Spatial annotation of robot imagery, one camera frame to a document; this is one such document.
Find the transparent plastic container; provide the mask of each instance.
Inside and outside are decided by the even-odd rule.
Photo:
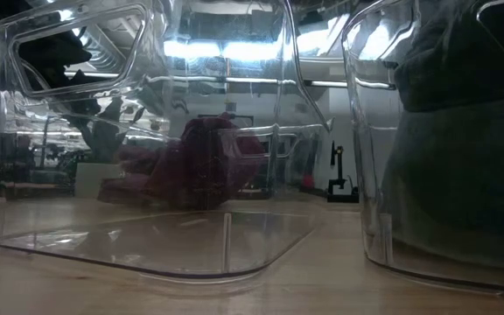
[[[294,38],[283,1],[0,21],[0,246],[168,277],[269,265],[316,224],[298,188],[330,129]]]
[[[379,1],[343,43],[368,258],[504,291],[504,1]]]

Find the table surface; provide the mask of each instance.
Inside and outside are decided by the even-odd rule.
[[[168,283],[0,249],[0,314],[504,314],[504,295],[416,283],[368,262],[355,210],[328,206],[314,233],[236,283]]]

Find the maroon fabric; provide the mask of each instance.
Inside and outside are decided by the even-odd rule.
[[[193,119],[180,140],[154,152],[122,146],[117,156],[128,175],[103,181],[99,200],[140,202],[143,197],[197,209],[227,201],[256,175],[264,153],[257,137],[223,132],[237,128],[227,117]]]

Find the wooden table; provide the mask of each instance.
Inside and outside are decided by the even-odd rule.
[[[328,209],[323,226],[265,272],[229,284],[167,283],[0,249],[0,314],[504,314],[504,295],[431,287],[374,266],[356,208]]]

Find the red cloth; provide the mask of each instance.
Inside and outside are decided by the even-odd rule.
[[[99,200],[140,202],[146,197],[175,207],[217,207],[256,175],[263,159],[257,137],[236,136],[231,131],[236,128],[223,114],[191,120],[180,140],[154,152],[121,146],[117,156],[128,175],[104,180]]]

